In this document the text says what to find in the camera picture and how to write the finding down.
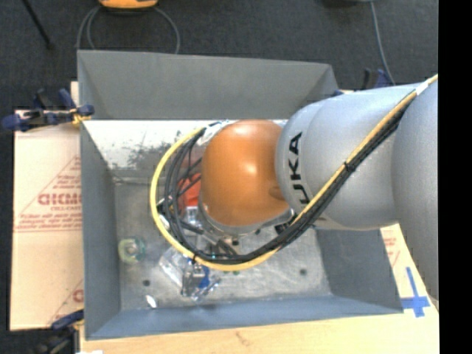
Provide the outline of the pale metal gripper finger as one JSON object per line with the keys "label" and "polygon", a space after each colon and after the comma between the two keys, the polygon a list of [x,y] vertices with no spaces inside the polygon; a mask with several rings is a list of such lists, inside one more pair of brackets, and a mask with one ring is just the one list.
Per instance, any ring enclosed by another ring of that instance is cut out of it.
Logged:
{"label": "pale metal gripper finger", "polygon": [[192,267],[192,292],[198,293],[202,286],[201,284],[205,280],[205,270],[202,265],[194,264]]}
{"label": "pale metal gripper finger", "polygon": [[187,266],[184,269],[183,276],[182,276],[181,294],[183,296],[192,295],[192,290],[193,290],[192,279],[193,279],[193,267]]}

